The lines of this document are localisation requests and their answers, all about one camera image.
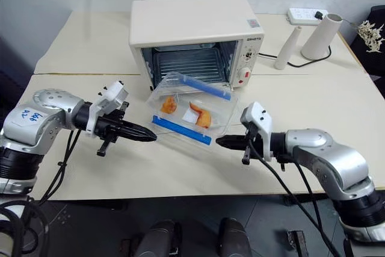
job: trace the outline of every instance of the toaster oven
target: toaster oven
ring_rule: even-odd
[[[129,45],[154,89],[169,72],[247,85],[263,40],[247,0],[134,1]]]

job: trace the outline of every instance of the white tube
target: white tube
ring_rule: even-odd
[[[327,56],[328,46],[338,32],[342,18],[336,14],[328,14],[314,30],[303,46],[301,53],[310,60],[318,60]]]
[[[295,44],[297,43],[298,36],[300,35],[300,32],[302,30],[302,27],[296,26],[285,42],[285,44],[282,46],[281,51],[278,54],[276,63],[274,64],[274,67],[276,69],[284,69],[293,54],[293,50],[295,47]]]

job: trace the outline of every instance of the black cable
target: black cable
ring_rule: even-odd
[[[257,150],[254,148],[254,145],[253,145],[253,142],[252,140],[249,140],[248,141],[248,146],[249,148],[251,149],[251,152],[253,153],[253,155],[255,155],[257,157],[257,159],[276,177],[276,179],[278,180],[278,182],[281,184],[281,186],[285,189],[285,191],[287,192],[287,194],[290,196],[290,198],[292,198],[292,200],[294,200],[294,202],[298,205],[298,207],[300,207],[300,209],[302,210],[302,212],[304,212],[304,214],[306,215],[306,217],[312,222],[312,224],[317,228],[317,230],[322,234],[325,235],[325,233],[320,229],[319,225],[317,224],[317,222],[313,219],[313,217],[309,214],[309,212],[305,209],[305,207],[301,204],[300,201],[298,201],[297,197],[295,197],[295,195],[290,191],[290,189],[286,186],[285,182],[283,182],[283,180],[281,179],[281,177],[278,175],[278,173],[259,155],[259,153],[257,152]],[[337,250],[334,248],[334,246],[332,246],[332,243],[331,241],[328,239],[328,241],[325,243],[325,245],[328,247],[328,249],[331,251],[331,253],[336,256],[336,257],[340,257],[339,253],[337,252]]]
[[[63,162],[59,162],[58,163],[60,168],[58,169],[54,179],[52,180],[52,182],[49,185],[48,189],[46,190],[46,192],[42,196],[41,200],[39,201],[39,203],[38,203],[39,206],[44,204],[49,198],[51,198],[52,195],[55,194],[55,192],[59,189],[60,185],[63,183],[64,174],[66,173],[67,162],[68,162],[68,160],[69,160],[69,158],[70,158],[70,156],[72,154],[73,149],[75,148],[75,145],[76,145],[76,142],[78,141],[80,133],[81,133],[81,130],[79,129],[77,131],[76,135],[75,135],[75,139],[73,140],[73,142],[71,144],[71,140],[72,140],[72,136],[73,136],[73,131],[71,131],[71,133],[70,133],[70,135],[68,137],[67,148],[66,148],[66,152],[64,154]]]
[[[316,215],[318,226],[319,226],[319,232],[321,233],[322,240],[324,240],[326,245],[329,244],[328,248],[330,249],[331,253],[334,256],[336,256],[336,253],[338,254],[337,249],[334,247],[333,243],[329,240],[329,238],[327,238],[327,236],[326,236],[326,234],[324,232],[324,228],[322,227],[322,220],[321,220],[321,215],[319,213],[317,201],[316,201],[316,199],[314,197],[314,194],[313,194],[313,191],[312,191],[312,189],[311,189],[311,187],[309,185],[309,182],[307,181],[306,176],[305,176],[301,166],[299,165],[299,163],[296,160],[293,160],[293,159],[292,159],[292,162],[297,167],[297,169],[298,169],[298,171],[299,171],[299,173],[300,173],[300,175],[302,177],[302,180],[305,183],[307,191],[309,192],[310,198],[311,198],[312,203],[313,203],[315,215]]]
[[[37,246],[39,246],[38,245],[38,243],[39,243],[39,236],[36,233],[36,231],[34,229],[30,228],[30,227],[25,228],[25,230],[29,231],[31,233],[31,235],[32,235],[32,237],[34,239],[34,245],[30,249],[26,249],[26,250],[23,249],[22,253],[23,254],[30,254],[30,253],[32,253],[32,252],[34,252],[36,250]]]
[[[6,216],[9,219],[12,229],[13,248],[12,257],[22,256],[23,246],[23,223],[19,217],[11,210],[0,208],[0,215]]]
[[[328,46],[328,48],[329,48],[329,54],[328,54],[326,57],[322,57],[322,58],[320,58],[320,59],[318,59],[318,60],[312,60],[312,61],[309,61],[309,62],[307,62],[307,63],[300,64],[299,66],[296,66],[295,64],[292,64],[292,63],[290,63],[290,62],[288,62],[288,65],[290,65],[290,66],[292,66],[292,67],[299,68],[299,67],[307,66],[307,65],[312,64],[312,63],[317,63],[317,62],[319,62],[319,61],[321,61],[321,60],[325,60],[325,59],[327,59],[327,58],[329,58],[329,57],[331,56],[331,48],[330,48],[330,45]],[[261,55],[261,56],[263,56],[263,57],[277,58],[276,55],[263,54],[263,53],[258,53],[258,54]]]
[[[45,217],[45,215],[43,214],[41,209],[36,204],[29,202],[29,201],[25,201],[25,200],[14,200],[14,201],[5,202],[3,204],[0,204],[0,209],[6,208],[9,206],[18,206],[18,205],[24,206],[24,207],[30,209],[37,216],[37,218],[40,220],[40,223],[42,224],[42,227],[43,227],[43,236],[42,236],[43,242],[42,242],[42,248],[40,249],[39,256],[40,257],[47,257],[48,256],[48,249],[49,249],[49,235],[50,235],[49,223],[47,221],[47,218]],[[20,245],[18,245],[18,247],[19,247],[18,250],[20,250],[20,252],[21,252],[22,246],[23,246],[22,241],[20,242]]]

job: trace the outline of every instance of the white table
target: white table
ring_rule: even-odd
[[[20,102],[42,88],[62,88],[86,101],[94,101],[104,85],[121,79],[129,92],[125,119],[153,129],[158,141],[139,143],[119,138],[106,157],[96,155],[99,139],[82,134],[69,161],[66,177],[53,200],[117,199],[135,197],[216,194],[284,193],[283,188],[257,161],[241,164],[242,152],[211,147],[193,148],[174,132],[165,133],[150,123],[144,103],[149,90],[139,75],[34,75]],[[320,128],[336,141],[357,149],[367,160],[377,188],[385,188],[385,102],[367,74],[360,70],[344,75],[253,75],[240,96],[237,114],[250,102],[259,101],[271,114],[274,130]],[[234,118],[228,134],[243,134]],[[38,171],[32,196],[39,199],[63,159],[69,132],[62,130]],[[281,172],[296,193],[305,193],[294,166]],[[322,191],[308,171],[311,187]]]
[[[277,55],[294,26],[286,20],[285,15],[257,14],[257,18],[265,30],[260,51]],[[47,53],[38,61],[35,74],[139,74],[128,45],[129,21],[129,13],[124,12],[73,12]],[[291,58],[294,64],[306,62],[300,50],[314,29],[315,26],[303,26]],[[274,61],[259,57],[252,74],[329,75],[352,70],[364,72],[340,35],[333,39],[331,50],[329,59],[300,69],[288,66],[285,70],[276,70]]]

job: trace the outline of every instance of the orange food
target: orange food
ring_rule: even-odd
[[[211,115],[209,111],[205,111],[196,105],[190,103],[190,108],[197,113],[199,113],[199,117],[197,119],[196,125],[201,126],[202,128],[208,129],[211,125]]]
[[[173,96],[168,96],[163,103],[161,111],[166,114],[172,114],[176,110],[176,102]]]

